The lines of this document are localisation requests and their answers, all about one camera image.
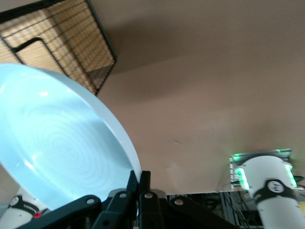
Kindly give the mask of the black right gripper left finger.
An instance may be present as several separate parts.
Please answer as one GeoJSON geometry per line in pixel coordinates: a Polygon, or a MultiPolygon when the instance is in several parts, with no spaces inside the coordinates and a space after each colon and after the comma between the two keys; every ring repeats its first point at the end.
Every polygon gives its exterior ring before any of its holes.
{"type": "Polygon", "coordinates": [[[129,229],[138,181],[134,171],[130,172],[124,189],[109,193],[105,201],[97,196],[87,195],[50,213],[34,219],[23,227],[25,229],[129,229]]]}

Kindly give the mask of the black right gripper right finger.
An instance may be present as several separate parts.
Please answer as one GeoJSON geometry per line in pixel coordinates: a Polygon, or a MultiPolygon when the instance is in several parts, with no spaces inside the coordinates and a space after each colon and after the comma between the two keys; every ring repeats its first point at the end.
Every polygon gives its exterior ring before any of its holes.
{"type": "Polygon", "coordinates": [[[167,200],[165,193],[150,188],[151,173],[143,171],[139,182],[141,229],[236,229],[220,216],[186,197],[167,200]]]}

